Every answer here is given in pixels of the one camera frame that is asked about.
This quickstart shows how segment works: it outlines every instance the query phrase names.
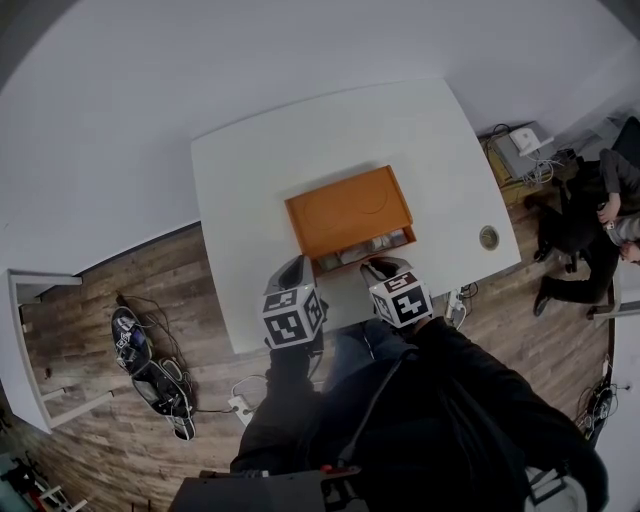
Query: trouser leg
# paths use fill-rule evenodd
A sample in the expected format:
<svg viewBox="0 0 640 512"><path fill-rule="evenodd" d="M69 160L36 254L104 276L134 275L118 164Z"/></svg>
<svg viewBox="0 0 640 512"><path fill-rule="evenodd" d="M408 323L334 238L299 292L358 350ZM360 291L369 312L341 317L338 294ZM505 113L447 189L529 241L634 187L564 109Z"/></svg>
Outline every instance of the trouser leg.
<svg viewBox="0 0 640 512"><path fill-rule="evenodd" d="M550 297L581 304L595 304L602 299L618 266L620 250L604 232L589 245L588 249L591 255L589 279L583 281L547 279L544 286Z"/></svg>

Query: black jacket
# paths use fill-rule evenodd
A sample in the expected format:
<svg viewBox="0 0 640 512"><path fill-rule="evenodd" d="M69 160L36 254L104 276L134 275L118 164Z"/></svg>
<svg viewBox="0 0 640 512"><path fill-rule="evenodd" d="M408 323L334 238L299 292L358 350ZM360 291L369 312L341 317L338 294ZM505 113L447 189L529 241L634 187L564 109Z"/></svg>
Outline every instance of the black jacket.
<svg viewBox="0 0 640 512"><path fill-rule="evenodd" d="M603 508L607 475L599 457L518 373L441 318L410 342L419 358L404 361L385 388L351 461L363 468L357 486L371 510L521 510L526 466L570 474L585 488L589 510ZM271 360L267 397L231 470L335 466L393 361L373 363L320 395L307 379L304 350L274 350Z"/></svg>

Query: round hole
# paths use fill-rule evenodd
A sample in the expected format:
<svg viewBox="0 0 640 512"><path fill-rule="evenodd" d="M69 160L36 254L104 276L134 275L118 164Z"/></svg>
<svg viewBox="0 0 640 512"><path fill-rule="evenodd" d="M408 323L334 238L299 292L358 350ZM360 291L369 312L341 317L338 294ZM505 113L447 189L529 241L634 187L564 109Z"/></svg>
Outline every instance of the round hole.
<svg viewBox="0 0 640 512"><path fill-rule="evenodd" d="M500 244L500 235L493 226L485 226L480 230L480 245L487 251L493 251Z"/></svg>

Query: jeans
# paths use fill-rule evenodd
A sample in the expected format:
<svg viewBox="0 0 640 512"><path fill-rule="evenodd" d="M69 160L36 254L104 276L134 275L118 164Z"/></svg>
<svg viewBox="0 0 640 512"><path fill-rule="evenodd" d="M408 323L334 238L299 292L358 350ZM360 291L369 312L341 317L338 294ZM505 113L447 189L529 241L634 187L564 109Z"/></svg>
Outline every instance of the jeans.
<svg viewBox="0 0 640 512"><path fill-rule="evenodd" d="M324 382L323 393L375 361L397 359L405 351L416 348L394 334L388 323L378 319L340 329L335 345L333 364Z"/></svg>

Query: black shoe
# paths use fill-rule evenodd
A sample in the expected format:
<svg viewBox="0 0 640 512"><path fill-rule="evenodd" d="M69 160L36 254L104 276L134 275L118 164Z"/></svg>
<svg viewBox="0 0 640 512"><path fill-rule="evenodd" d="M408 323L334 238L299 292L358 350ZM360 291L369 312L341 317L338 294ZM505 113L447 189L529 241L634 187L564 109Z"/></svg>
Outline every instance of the black shoe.
<svg viewBox="0 0 640 512"><path fill-rule="evenodd" d="M542 278L542 283L540 284L540 291L538 292L538 296L536 297L536 301L533 303L533 314L534 316L540 316L544 312L544 309L547 307L547 304L551 300L551 295L547 294L547 283L548 277Z"/></svg>

